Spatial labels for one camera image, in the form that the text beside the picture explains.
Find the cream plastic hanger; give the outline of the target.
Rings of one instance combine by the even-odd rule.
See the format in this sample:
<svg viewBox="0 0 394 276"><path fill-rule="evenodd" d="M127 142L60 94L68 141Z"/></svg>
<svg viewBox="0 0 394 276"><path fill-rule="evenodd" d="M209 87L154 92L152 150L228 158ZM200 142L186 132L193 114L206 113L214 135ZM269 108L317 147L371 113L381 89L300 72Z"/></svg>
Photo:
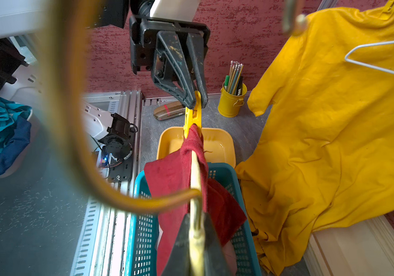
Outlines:
<svg viewBox="0 0 394 276"><path fill-rule="evenodd" d="M42 73L51 110L47 119L63 164L75 183L75 145L84 142L82 132L81 95L84 91L84 51L87 27L101 5L100 1L48 1L43 31ZM204 271L205 229L200 167L196 153L191 156L190 189L165 197L144 200L133 198L128 207L132 213L154 214L190 204L191 275Z"/></svg>

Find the yellow pencil cup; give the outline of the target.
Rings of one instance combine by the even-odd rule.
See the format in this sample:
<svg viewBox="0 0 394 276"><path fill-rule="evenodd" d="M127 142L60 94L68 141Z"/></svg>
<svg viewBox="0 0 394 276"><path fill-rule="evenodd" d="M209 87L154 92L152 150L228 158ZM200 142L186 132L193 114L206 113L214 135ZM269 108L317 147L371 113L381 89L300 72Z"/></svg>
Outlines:
<svg viewBox="0 0 394 276"><path fill-rule="evenodd" d="M240 95L229 94L223 87L221 88L220 103L218 104L219 113L227 118L236 117L240 108L245 104L247 87L243 84Z"/></svg>

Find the teal plastic basket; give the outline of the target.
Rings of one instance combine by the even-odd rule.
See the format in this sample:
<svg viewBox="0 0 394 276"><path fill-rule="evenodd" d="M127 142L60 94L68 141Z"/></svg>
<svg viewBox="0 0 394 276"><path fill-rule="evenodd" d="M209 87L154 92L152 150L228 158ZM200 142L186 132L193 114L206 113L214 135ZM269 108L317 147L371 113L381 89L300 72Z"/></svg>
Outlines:
<svg viewBox="0 0 394 276"><path fill-rule="evenodd" d="M209 177L220 183L245 210L240 184L234 168L227 163L209 163ZM124 276L155 276L159 237L157 215L131 215ZM237 259L238 276L261 275L249 223L246 221L233 235L231 243Z"/></svg>

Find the yellow plastic tray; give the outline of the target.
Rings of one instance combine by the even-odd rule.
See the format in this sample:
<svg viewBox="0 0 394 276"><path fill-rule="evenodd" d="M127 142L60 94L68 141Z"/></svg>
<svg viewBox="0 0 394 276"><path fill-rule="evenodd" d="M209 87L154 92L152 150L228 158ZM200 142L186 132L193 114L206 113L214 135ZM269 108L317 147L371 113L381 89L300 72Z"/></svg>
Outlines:
<svg viewBox="0 0 394 276"><path fill-rule="evenodd" d="M235 168L236 154L231 135L219 128L202 128L205 158L208 163L226 163ZM173 126L160 136L157 159L179 150L183 144L182 127Z"/></svg>

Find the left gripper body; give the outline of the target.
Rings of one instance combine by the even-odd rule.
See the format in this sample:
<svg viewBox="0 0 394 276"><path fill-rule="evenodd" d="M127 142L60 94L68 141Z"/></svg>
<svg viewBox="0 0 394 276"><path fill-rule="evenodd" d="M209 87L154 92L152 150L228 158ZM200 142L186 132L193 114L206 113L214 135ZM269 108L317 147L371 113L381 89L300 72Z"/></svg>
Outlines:
<svg viewBox="0 0 394 276"><path fill-rule="evenodd" d="M153 1L130 2L130 10L133 13L129 19L132 71L134 74L138 74L140 71L153 72L157 33L160 31L174 31L178 34L182 45L188 70L191 75L194 75L194 69L187 47L188 33L199 33L203 37L206 56L210 29L202 23L150 17L149 12L153 3Z"/></svg>

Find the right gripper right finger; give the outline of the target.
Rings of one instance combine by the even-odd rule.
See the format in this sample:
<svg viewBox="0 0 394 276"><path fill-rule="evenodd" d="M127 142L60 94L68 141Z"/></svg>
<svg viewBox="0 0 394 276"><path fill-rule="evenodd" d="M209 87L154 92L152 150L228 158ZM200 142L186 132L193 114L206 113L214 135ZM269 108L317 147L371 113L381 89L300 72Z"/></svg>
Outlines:
<svg viewBox="0 0 394 276"><path fill-rule="evenodd" d="M204 215L205 250L203 256L205 276L231 276L212 219L208 213L204 213Z"/></svg>

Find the white wire hanger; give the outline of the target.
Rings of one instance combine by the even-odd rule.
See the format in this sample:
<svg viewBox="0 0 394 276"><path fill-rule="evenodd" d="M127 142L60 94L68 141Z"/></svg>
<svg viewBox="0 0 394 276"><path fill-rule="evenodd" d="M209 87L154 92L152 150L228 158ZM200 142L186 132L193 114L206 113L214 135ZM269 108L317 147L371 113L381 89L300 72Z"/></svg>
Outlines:
<svg viewBox="0 0 394 276"><path fill-rule="evenodd" d="M344 60L394 75L394 40L361 44L350 50Z"/></svg>

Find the wooden clothes rack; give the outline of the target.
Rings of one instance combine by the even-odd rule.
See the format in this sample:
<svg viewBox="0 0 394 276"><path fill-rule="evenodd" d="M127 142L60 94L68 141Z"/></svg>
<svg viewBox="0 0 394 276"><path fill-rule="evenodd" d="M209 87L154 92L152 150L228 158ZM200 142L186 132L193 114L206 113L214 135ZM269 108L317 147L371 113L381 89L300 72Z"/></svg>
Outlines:
<svg viewBox="0 0 394 276"><path fill-rule="evenodd" d="M394 229L380 216L315 232L304 260L312 276L394 276Z"/></svg>

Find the yellow clothespin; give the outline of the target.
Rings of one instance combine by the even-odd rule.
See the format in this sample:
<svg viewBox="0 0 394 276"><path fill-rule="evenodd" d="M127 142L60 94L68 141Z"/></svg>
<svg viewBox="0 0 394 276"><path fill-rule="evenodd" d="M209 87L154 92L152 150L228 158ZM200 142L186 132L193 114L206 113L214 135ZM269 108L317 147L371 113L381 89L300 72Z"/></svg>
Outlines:
<svg viewBox="0 0 394 276"><path fill-rule="evenodd" d="M201 95L199 91L195 91L195 106L192 109L185 109L185 121L184 121L184 138L186 139L189 135L190 129L193 125L196 125L199 129L202 128L202 103Z"/></svg>
<svg viewBox="0 0 394 276"><path fill-rule="evenodd" d="M380 14L380 19L388 20L394 13L394 0L388 0Z"/></svg>

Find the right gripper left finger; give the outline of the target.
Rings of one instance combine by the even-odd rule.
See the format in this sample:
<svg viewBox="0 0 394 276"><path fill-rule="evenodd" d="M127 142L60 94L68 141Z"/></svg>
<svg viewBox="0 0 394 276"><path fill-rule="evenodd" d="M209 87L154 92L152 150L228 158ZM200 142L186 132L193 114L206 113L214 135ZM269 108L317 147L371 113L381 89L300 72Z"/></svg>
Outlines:
<svg viewBox="0 0 394 276"><path fill-rule="evenodd" d="M190 215L186 214L182 220L168 262L161 274L162 276L191 275L189 230Z"/></svg>

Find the yellow t-shirt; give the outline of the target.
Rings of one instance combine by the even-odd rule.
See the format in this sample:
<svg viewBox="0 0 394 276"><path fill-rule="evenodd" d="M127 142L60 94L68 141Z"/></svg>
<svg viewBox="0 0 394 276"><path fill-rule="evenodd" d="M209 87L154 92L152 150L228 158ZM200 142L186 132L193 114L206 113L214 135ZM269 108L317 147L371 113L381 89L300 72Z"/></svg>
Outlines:
<svg viewBox="0 0 394 276"><path fill-rule="evenodd" d="M382 9L308 15L251 92L248 108L268 119L236 173L268 273L299 262L313 232L394 211L394 75L344 60L394 40Z"/></svg>

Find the pink printed t-shirt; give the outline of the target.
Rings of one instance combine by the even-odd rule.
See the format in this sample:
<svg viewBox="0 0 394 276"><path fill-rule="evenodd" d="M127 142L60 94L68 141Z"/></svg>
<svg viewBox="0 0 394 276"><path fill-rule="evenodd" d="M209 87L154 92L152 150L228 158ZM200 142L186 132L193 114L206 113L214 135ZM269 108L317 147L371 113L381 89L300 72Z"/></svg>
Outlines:
<svg viewBox="0 0 394 276"><path fill-rule="evenodd" d="M222 252L224 254L231 274L235 276L237 273L237 257L235 253L235 248L233 247L231 241L227 242L227 244L222 247Z"/></svg>

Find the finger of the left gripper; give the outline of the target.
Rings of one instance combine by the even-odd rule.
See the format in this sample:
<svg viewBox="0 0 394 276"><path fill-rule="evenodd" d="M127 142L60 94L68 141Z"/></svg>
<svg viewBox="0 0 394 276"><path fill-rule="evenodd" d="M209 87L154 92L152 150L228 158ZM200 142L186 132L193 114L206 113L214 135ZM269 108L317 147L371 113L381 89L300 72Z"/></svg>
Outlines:
<svg viewBox="0 0 394 276"><path fill-rule="evenodd" d="M199 33L188 33L187 47L201 100L208 100L204 73L205 47L203 37Z"/></svg>
<svg viewBox="0 0 394 276"><path fill-rule="evenodd" d="M195 107L194 84L176 32L157 33L153 69L152 79L158 88L176 98L186 108Z"/></svg>

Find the dark red t-shirt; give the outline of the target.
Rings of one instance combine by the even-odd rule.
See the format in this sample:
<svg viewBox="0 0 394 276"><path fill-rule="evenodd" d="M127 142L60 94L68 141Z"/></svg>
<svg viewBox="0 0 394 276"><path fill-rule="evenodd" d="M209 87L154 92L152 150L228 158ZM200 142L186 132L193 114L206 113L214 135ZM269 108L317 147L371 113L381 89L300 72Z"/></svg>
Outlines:
<svg viewBox="0 0 394 276"><path fill-rule="evenodd" d="M191 156L195 152L200 167L203 210L213 221L221 246L227 244L244 224L246 216L236 199L215 179L209 178L209 166L203 150L203 136L193 125L181 148L163 159L147 163L145 179L152 197L160 197L190 188ZM157 248L157 273L161 274L172 252L188 204L158 216L160 240Z"/></svg>

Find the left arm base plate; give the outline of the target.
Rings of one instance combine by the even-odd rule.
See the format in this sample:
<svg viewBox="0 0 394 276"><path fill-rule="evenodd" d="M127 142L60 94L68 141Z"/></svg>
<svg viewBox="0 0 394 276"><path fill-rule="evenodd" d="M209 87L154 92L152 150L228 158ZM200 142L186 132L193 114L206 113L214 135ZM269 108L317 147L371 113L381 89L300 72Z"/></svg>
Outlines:
<svg viewBox="0 0 394 276"><path fill-rule="evenodd" d="M130 181L133 173L134 141L135 134L129 136L129 141L113 138L106 147L106 153L110 154L108 181L110 183Z"/></svg>

